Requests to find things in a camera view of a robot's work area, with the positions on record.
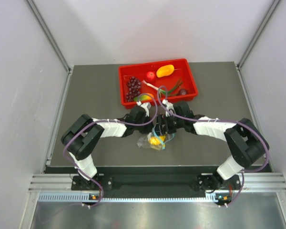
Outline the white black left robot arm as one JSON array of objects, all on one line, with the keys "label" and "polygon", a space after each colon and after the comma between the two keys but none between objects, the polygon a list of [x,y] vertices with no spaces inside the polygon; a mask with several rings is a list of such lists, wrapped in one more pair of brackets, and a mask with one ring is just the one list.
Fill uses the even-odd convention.
[{"label": "white black left robot arm", "polygon": [[150,103],[136,105],[128,114],[117,119],[96,119],[83,114],[62,135],[62,154],[73,163],[84,186],[94,189],[99,182],[92,158],[92,152],[99,140],[108,137],[128,137],[134,131],[141,134],[151,132],[158,110],[151,116],[150,108]]}]

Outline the yellow fake corn cob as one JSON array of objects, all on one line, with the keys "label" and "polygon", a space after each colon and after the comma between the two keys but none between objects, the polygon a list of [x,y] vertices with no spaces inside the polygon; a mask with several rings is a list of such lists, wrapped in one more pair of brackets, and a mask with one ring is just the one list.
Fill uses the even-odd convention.
[{"label": "yellow fake corn cob", "polygon": [[162,77],[166,77],[171,75],[175,70],[175,67],[172,64],[169,65],[165,65],[160,67],[157,72],[156,72],[156,76],[158,78],[162,78]]}]

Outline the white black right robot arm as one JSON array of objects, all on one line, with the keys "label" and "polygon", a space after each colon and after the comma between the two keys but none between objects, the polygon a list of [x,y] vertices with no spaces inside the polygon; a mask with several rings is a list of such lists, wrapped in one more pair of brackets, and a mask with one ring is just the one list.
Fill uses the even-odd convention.
[{"label": "white black right robot arm", "polygon": [[162,100],[165,114],[158,118],[162,131],[172,135],[184,129],[194,135],[213,137],[227,143],[231,155],[211,175],[210,189],[223,189],[234,175],[248,169],[263,155],[269,155],[269,144],[251,120],[223,121],[203,115],[194,115],[184,101],[171,103]]}]

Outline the yellow fake lemon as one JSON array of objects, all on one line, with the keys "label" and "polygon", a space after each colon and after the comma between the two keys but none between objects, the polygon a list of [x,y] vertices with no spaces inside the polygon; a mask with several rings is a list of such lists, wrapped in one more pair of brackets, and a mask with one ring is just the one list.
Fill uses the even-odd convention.
[{"label": "yellow fake lemon", "polygon": [[166,139],[166,136],[161,135],[161,136],[151,136],[149,139],[149,143],[153,146],[160,146],[160,145],[164,145],[164,141]]}]

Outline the clear zip top bag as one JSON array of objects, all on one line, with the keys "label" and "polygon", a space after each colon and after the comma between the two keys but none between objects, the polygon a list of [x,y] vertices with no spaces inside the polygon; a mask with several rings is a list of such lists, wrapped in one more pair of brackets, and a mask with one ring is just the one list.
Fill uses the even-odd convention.
[{"label": "clear zip top bag", "polygon": [[165,150],[166,145],[174,139],[175,133],[169,134],[159,126],[155,126],[150,133],[142,136],[137,141],[139,148],[150,148],[154,150]]}]

